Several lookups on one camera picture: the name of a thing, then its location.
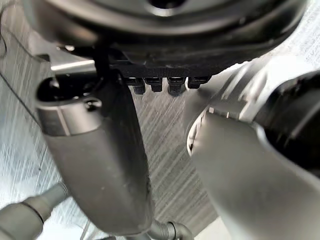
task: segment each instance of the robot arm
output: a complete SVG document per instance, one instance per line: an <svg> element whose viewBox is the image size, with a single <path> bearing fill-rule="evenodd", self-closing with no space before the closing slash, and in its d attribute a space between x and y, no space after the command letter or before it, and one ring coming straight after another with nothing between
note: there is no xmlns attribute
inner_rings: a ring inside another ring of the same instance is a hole
<svg viewBox="0 0 320 240"><path fill-rule="evenodd" d="M95 72L65 72L45 79L36 102L62 179L99 229L133 238L145 233L156 239L193 238L181 224L153 221L148 161L128 89L132 85L143 94L147 84L159 92L167 78L170 91L179 93L188 77L188 87L199 90L191 99L195 104L187 104L196 106L186 120L187 149L231 233L248 239L271 233L319 235L318 180L289 160L293 154L286 147L288 139L312 145L305 139L308 123L318 119L318 95L309 96L318 90L317 75L302 76L303 84L296 79L299 74L275 82L263 61L218 74L282 43L297 27L306 4L23 1L29 22L42 36L71 54L94 60ZM296 117L300 108L295 106L303 106L302 117L287 127L288 121L277 117ZM285 136L284 144L274 140L280 135ZM303 220L309 224L298 232Z"/></svg>

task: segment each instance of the gray floor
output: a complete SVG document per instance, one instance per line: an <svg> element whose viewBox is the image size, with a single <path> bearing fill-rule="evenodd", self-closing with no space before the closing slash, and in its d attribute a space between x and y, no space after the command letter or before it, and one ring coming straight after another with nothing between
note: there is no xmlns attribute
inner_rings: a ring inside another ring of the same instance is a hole
<svg viewBox="0 0 320 240"><path fill-rule="evenodd" d="M290 54L320 67L320 1L310 1L303 24L272 54ZM28 45L31 32L19 6L8 10L4 22L17 38ZM31 59L3 30L8 54L0 70L30 109L34 109L37 84L50 76L50 66ZM149 89L134 95L145 149L149 158L155 216L160 221L186 224L196 235L217 214L209 203L185 147L182 128L183 106L188 93L174 98ZM41 131L8 87L0 81L0 207L42 192L59 180ZM51 222L84 227L87 219L70 199L52 215Z"/></svg>

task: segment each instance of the cable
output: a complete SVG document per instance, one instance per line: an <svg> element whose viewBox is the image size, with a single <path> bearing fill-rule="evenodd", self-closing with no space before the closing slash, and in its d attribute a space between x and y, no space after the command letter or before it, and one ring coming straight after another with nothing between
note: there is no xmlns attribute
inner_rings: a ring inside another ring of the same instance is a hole
<svg viewBox="0 0 320 240"><path fill-rule="evenodd" d="M2 7L1 11L0 11L0 24L2 23L2 18L6 12L7 9L9 9L10 7L13 7L14 5L19 4L17 1L8 1L7 3L4 4L4 6ZM2 29L0 27L0 41L2 40L3 45L4 45L4 52L2 55L0 55L0 59L4 59L7 55L8 52L8 47L7 47L7 43L4 40L4 37L2 35Z"/></svg>
<svg viewBox="0 0 320 240"><path fill-rule="evenodd" d="M35 123L40 127L40 124L39 124L38 120L36 119L35 115L31 112L31 110L27 107L25 102L21 99L21 97L12 88L12 86L9 84L7 78L4 76L4 74L1 71L0 71L0 77L2 78L3 82L7 85L7 87L10 89L10 91L13 93L13 95L18 99L18 101L21 103L21 105L25 108L25 110L28 112L28 114L30 114L30 116L35 121Z"/></svg>
<svg viewBox="0 0 320 240"><path fill-rule="evenodd" d="M1 9L0 11L0 41L3 42L4 45L4 52L2 55L0 55L0 59L4 59L7 56L8 53L8 46L7 43L4 39L3 36L3 29L9 33L14 40L17 42L17 44L23 49L23 51L32 59L36 60L38 63L42 63L45 62L43 60L41 60L40 58L37 58L35 56L32 56L32 54L25 48L25 46L18 40L17 36L5 25L2 24L2 20L3 20L3 16L4 13L6 12L6 10L8 10L10 7L15 6L16 4L19 4L19 2L13 0L13 1L9 1L7 2ZM36 119L35 115L32 113L32 111L27 107L26 103L21 99L21 97L16 93L16 91L13 89L13 87L9 84L9 81L7 80L7 78L5 77L5 75L0 71L0 76L3 79L3 82L7 85L7 87L10 89L10 91L13 93L13 95L18 99L18 101L20 102L20 104L25 108L25 110L27 111L27 113L32 117L32 119L35 121L35 123L40 127L40 124L38 122L38 120Z"/></svg>
<svg viewBox="0 0 320 240"><path fill-rule="evenodd" d="M47 62L47 61L45 61L45 60L43 60L43 59L41 59L41 58L39 58L39 57L37 57L37 56L33 56L33 55L26 49L26 47L19 41L19 39L17 38L17 36L16 36L6 25L1 24L1 26L0 26L0 32L1 32L2 30L5 30L7 33L9 33L9 34L13 37L13 39L16 41L16 43L20 46L20 48L22 48L23 51L24 51L30 58L34 59L36 62L38 62L38 63L40 63L40 64ZM4 37L3 37L3 35L0 36L0 40L1 40L1 39L2 39L3 42L6 42L5 39L4 39Z"/></svg>

